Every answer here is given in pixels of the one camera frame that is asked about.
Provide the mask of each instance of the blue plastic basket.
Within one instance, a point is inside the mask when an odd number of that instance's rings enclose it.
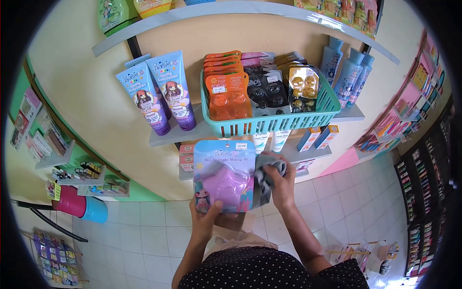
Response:
[[[254,135],[278,130],[306,129],[328,125],[334,115],[340,112],[341,105],[332,87],[322,73],[318,73],[320,89],[316,112],[280,114],[265,117],[249,117],[224,121],[210,119],[207,103],[207,88],[204,83],[204,70],[201,72],[201,102],[204,120],[210,125],[218,138]]]

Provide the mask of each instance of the black ellips packet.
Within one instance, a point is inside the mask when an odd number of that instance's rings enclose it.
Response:
[[[266,67],[247,67],[249,75],[247,94],[252,101],[255,117],[290,113],[289,101],[278,70],[266,71]]]

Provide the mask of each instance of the hand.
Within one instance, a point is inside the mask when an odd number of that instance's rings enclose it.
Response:
[[[281,154],[275,154],[273,152],[262,152],[262,154],[269,154],[277,159],[281,159],[284,162],[286,162],[287,165],[286,174],[283,177],[279,174],[278,169],[274,166],[263,166],[263,170],[267,174],[269,174],[274,181],[274,187],[272,188],[274,205],[279,210],[279,212],[295,207],[295,201],[293,196],[293,185],[295,183],[295,168]]]
[[[206,215],[200,214],[196,211],[196,202],[194,199],[189,203],[191,210],[191,218],[193,220],[193,233],[191,234],[190,242],[195,245],[205,245],[212,237],[213,221],[221,213],[223,203],[216,201],[210,207]]]

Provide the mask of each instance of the facial foam tube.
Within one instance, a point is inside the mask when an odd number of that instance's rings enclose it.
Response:
[[[170,124],[152,84],[147,64],[142,62],[116,75],[156,134],[165,135]]]
[[[183,52],[170,52],[148,59],[146,63],[180,128],[192,130],[196,120],[184,74]]]
[[[279,154],[282,147],[287,141],[289,134],[292,130],[280,130],[273,132],[273,138],[271,139],[270,149],[272,152]]]
[[[252,140],[254,141],[255,145],[255,153],[261,154],[261,152],[265,149],[266,142],[268,141],[269,132],[265,134],[254,134],[252,136]]]

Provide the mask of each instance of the black polka dot top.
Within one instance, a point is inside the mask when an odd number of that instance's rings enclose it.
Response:
[[[266,247],[242,247],[210,254],[183,276],[178,288],[369,288],[355,259],[309,276],[292,255]]]

